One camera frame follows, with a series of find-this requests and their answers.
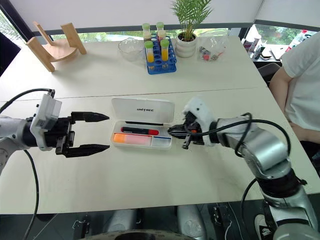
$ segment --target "wooden stand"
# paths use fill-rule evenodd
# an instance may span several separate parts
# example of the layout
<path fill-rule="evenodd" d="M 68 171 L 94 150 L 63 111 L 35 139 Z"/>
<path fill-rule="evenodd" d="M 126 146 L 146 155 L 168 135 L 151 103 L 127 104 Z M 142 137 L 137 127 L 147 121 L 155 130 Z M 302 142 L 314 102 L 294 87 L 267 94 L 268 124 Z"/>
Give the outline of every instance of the wooden stand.
<path fill-rule="evenodd" d="M 40 24 L 35 21 L 33 24 L 39 30 L 47 44 L 41 45 L 36 37 L 31 38 L 26 44 L 49 72 L 55 71 L 55 67 L 51 64 L 52 62 L 62 61 L 72 56 L 77 49 L 79 49 L 81 54 L 87 53 L 72 23 L 61 25 L 66 39 L 58 39 L 55 41 L 50 39 Z"/>

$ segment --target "white table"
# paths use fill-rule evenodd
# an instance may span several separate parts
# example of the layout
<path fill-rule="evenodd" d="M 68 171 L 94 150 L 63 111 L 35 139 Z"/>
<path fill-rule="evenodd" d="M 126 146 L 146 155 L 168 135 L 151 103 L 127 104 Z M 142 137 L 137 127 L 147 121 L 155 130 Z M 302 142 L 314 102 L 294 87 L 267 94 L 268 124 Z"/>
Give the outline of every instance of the white table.
<path fill-rule="evenodd" d="M 299 178 L 308 185 L 306 192 L 319 193 L 320 180 L 295 137 L 287 120 L 267 88 L 148 94 L 143 97 L 166 99 L 175 103 L 174 123 L 182 122 L 181 111 L 188 100 L 202 96 L 216 118 L 229 118 L 251 112 L 257 119 L 274 121 L 288 132 L 292 153 L 290 159 Z M 33 115 L 39 101 L 18 101 L 3 114 L 13 118 Z M 74 125 L 74 146 L 109 145 L 114 117 L 111 97 L 62 99 L 60 117 L 71 111 L 93 111 L 106 114 L 110 120 Z M 261 124 L 284 140 L 275 128 Z M 181 148 L 175 139 L 172 149 L 153 150 L 112 146 L 89 156 L 65 158 L 54 151 L 30 149 L 40 184 L 38 212 L 68 213 L 184 204 L 239 201 L 254 178 L 245 160 L 220 145 L 191 145 Z M 255 184 L 247 199 L 261 199 Z M 35 206 L 35 181 L 31 164 L 23 151 L 15 152 L 0 177 L 0 213 L 30 214 Z"/>
<path fill-rule="evenodd" d="M 266 87 L 237 36 L 229 37 L 226 52 L 216 62 L 178 58 L 174 73 L 149 75 L 145 61 L 128 62 L 119 42 L 84 43 L 86 55 L 53 63 L 51 73 L 23 48 L 0 78 L 0 101 L 33 88 L 56 90 L 56 98 L 197 92 Z M 32 93 L 21 99 L 40 99 Z"/>

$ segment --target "glass bowl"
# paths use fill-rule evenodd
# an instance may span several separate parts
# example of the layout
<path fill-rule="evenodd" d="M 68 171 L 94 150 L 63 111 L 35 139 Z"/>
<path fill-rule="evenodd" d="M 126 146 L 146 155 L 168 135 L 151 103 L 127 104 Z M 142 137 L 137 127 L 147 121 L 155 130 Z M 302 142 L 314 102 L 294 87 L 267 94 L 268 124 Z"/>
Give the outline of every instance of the glass bowl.
<path fill-rule="evenodd" d="M 121 55 L 128 61 L 136 61 L 142 56 L 143 41 L 129 37 L 118 44 Z"/>

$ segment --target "potted plant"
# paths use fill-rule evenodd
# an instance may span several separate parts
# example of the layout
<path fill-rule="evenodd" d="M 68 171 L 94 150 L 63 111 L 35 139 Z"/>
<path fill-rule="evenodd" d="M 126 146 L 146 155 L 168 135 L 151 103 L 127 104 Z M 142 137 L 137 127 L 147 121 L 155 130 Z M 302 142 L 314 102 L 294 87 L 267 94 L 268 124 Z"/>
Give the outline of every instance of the potted plant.
<path fill-rule="evenodd" d="M 211 0 L 175 0 L 172 3 L 173 14 L 179 19 L 182 32 L 178 34 L 175 53 L 182 58 L 191 57 L 196 50 L 195 28 L 211 13 Z"/>

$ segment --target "white t-shirt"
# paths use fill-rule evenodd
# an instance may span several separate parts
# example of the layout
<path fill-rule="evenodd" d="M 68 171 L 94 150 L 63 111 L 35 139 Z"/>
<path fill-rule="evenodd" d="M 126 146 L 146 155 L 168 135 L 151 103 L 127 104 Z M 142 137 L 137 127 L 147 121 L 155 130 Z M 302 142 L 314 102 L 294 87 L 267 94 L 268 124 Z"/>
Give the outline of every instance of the white t-shirt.
<path fill-rule="evenodd" d="M 285 72 L 293 78 L 285 104 L 289 121 L 320 131 L 320 32 L 282 56 Z"/>

